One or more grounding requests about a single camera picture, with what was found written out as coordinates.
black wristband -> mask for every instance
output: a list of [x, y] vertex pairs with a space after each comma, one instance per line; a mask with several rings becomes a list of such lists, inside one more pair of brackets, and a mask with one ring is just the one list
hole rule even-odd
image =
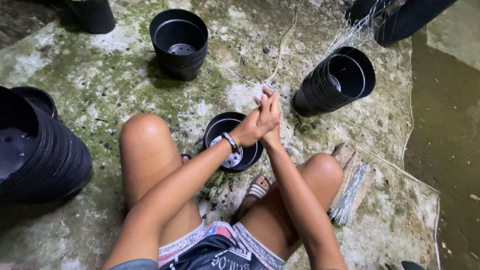
[[240, 148], [237, 146], [230, 134], [227, 132], [222, 132], [222, 138], [226, 139], [230, 143], [230, 146], [232, 146], [232, 153], [236, 152], [240, 154]]

